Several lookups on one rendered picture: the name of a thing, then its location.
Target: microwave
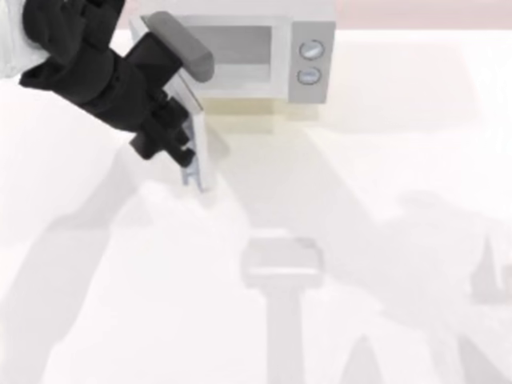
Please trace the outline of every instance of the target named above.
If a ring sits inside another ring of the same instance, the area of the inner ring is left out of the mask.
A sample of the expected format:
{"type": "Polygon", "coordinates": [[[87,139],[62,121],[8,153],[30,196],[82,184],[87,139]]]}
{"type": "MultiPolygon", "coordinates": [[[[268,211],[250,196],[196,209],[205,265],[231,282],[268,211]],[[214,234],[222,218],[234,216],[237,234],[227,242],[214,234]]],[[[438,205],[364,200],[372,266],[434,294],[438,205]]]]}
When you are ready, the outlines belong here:
{"type": "Polygon", "coordinates": [[[196,82],[200,98],[273,98],[297,104],[327,100],[336,31],[336,0],[145,0],[130,22],[166,11],[212,53],[213,78],[196,82]]]}

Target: appliance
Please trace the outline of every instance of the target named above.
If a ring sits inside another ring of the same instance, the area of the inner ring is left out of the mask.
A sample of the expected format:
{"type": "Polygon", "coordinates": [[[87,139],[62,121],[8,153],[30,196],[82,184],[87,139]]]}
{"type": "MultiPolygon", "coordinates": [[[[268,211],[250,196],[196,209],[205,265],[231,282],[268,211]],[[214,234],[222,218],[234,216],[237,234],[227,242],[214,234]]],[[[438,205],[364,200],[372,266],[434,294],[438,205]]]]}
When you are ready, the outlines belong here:
{"type": "MultiPolygon", "coordinates": [[[[327,100],[336,31],[335,0],[145,0],[140,16],[167,11],[214,54],[200,98],[327,100]]],[[[135,38],[140,22],[130,23],[135,38]]]]}

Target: pink wall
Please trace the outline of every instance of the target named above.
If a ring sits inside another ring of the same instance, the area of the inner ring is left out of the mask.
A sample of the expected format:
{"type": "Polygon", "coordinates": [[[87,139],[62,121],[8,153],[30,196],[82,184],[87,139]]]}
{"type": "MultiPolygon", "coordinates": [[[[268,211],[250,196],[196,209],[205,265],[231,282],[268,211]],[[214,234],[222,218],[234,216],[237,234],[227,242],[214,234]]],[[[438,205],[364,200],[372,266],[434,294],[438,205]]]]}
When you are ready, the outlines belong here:
{"type": "MultiPolygon", "coordinates": [[[[127,0],[122,26],[140,1],[127,0]]],[[[337,1],[342,29],[512,29],[512,0],[337,1]]]]}

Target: white table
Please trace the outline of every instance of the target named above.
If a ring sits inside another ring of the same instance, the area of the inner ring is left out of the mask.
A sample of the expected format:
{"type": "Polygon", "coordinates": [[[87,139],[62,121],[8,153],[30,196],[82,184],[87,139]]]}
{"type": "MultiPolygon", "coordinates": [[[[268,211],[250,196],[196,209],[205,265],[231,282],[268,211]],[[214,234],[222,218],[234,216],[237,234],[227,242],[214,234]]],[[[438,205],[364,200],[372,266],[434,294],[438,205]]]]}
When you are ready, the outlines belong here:
{"type": "Polygon", "coordinates": [[[257,228],[326,252],[308,384],[340,383],[364,335],[386,384],[439,384],[434,365],[456,384],[457,332],[512,367],[512,307],[466,300],[486,238],[496,270],[511,263],[511,48],[512,33],[343,32],[327,106],[206,103],[208,197],[129,136],[1,83],[0,367],[27,384],[263,383],[264,301],[239,273],[257,228]]]}

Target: white sleeve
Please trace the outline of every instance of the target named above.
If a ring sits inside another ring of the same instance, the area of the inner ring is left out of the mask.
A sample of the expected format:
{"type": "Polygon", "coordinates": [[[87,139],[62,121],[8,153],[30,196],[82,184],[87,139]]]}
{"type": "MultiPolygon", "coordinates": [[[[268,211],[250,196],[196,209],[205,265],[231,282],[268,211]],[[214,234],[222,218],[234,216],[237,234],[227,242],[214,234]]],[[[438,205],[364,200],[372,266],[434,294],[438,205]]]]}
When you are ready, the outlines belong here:
{"type": "Polygon", "coordinates": [[[25,0],[0,0],[0,79],[13,78],[50,56],[25,35],[24,5],[25,0]]]}

